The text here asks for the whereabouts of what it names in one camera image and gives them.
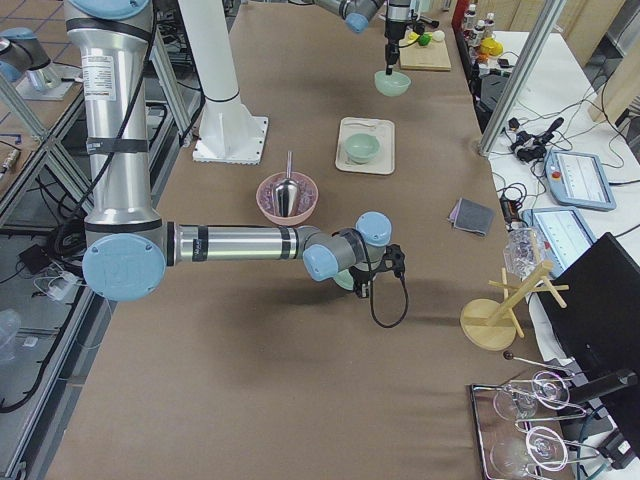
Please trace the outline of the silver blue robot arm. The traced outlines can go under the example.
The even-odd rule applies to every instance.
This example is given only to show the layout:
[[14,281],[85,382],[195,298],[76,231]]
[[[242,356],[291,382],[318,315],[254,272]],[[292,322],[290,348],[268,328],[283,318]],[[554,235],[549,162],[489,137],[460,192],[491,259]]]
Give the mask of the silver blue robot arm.
[[[313,5],[340,17],[346,26],[354,33],[362,33],[373,17],[383,6],[383,1],[378,0],[315,0]],[[385,74],[390,76],[393,67],[400,57],[399,42],[404,38],[406,27],[414,16],[414,7],[411,1],[390,0],[386,1],[384,36],[385,45]]]
[[[203,89],[196,158],[256,164],[268,128],[240,99],[223,6],[179,5]],[[342,272],[368,297],[390,256],[392,225],[378,212],[327,234],[312,226],[181,225],[154,209],[143,71],[155,39],[149,1],[68,1],[66,29],[79,48],[91,161],[93,208],[85,220],[83,276],[97,294],[131,301],[154,291],[169,266],[214,260],[303,261],[323,281]]]

